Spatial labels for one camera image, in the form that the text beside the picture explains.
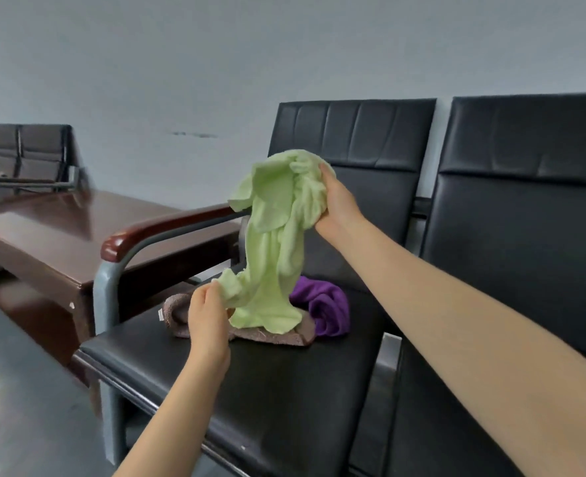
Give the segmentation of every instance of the person's left hand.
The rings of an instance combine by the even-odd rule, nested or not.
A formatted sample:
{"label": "person's left hand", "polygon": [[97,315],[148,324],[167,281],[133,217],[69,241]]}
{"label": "person's left hand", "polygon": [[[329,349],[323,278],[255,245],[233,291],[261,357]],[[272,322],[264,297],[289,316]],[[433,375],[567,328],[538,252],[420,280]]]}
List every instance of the person's left hand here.
{"label": "person's left hand", "polygon": [[229,368],[229,318],[233,309],[225,310],[220,283],[213,281],[197,288],[189,306],[191,353],[208,363],[219,364],[223,372]]}

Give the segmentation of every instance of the shiny floor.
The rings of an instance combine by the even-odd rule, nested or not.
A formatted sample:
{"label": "shiny floor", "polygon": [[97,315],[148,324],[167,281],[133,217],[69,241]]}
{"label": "shiny floor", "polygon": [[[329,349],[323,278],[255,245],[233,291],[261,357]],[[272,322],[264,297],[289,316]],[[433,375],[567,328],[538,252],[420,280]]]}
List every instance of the shiny floor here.
{"label": "shiny floor", "polygon": [[[0,311],[0,477],[103,477],[87,390]],[[230,474],[202,457],[193,477]]]}

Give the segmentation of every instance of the purple cloth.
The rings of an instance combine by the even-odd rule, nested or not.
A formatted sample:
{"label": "purple cloth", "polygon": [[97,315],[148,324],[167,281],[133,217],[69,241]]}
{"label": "purple cloth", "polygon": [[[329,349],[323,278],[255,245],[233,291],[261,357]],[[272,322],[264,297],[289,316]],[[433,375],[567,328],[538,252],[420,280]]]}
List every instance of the purple cloth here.
{"label": "purple cloth", "polygon": [[350,331],[348,299],[333,283],[300,276],[289,301],[310,313],[318,337],[338,337]]}

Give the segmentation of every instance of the red-brown armrest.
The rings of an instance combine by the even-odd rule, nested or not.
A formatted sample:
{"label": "red-brown armrest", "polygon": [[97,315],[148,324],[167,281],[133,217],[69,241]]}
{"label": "red-brown armrest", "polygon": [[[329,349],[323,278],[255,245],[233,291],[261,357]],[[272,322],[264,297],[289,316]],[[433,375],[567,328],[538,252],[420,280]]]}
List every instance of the red-brown armrest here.
{"label": "red-brown armrest", "polygon": [[140,241],[167,231],[191,224],[202,223],[218,217],[230,216],[234,211],[229,204],[203,207],[149,219],[121,230],[105,240],[101,246],[101,258],[110,263],[120,263],[125,255]]}

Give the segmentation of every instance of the chair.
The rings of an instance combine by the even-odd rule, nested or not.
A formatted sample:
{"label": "chair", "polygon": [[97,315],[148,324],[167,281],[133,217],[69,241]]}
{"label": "chair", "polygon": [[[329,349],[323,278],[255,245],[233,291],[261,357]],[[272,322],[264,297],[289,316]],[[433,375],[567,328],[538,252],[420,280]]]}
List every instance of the chair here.
{"label": "chair", "polygon": [[[403,243],[434,106],[434,100],[282,103],[269,154],[291,148],[320,154],[354,193],[362,212]],[[221,206],[177,223],[152,221],[103,246],[103,272],[94,285],[96,328],[103,332],[82,344],[76,358],[104,382],[106,453],[113,461],[125,450],[120,395],[153,414],[190,347],[159,323],[158,308],[112,327],[119,277],[113,264],[122,266],[149,241],[189,231],[186,224],[199,228],[211,224],[211,218],[234,216]],[[347,467],[388,318],[345,260],[312,230],[305,239],[304,274],[344,289],[352,331],[304,349],[233,342],[231,368],[203,450],[239,475],[326,476]]]}
{"label": "chair", "polygon": [[[421,251],[586,357],[586,95],[455,98]],[[409,341],[386,476],[520,476]]]}
{"label": "chair", "polygon": [[75,189],[78,183],[70,126],[0,124],[0,198]]}

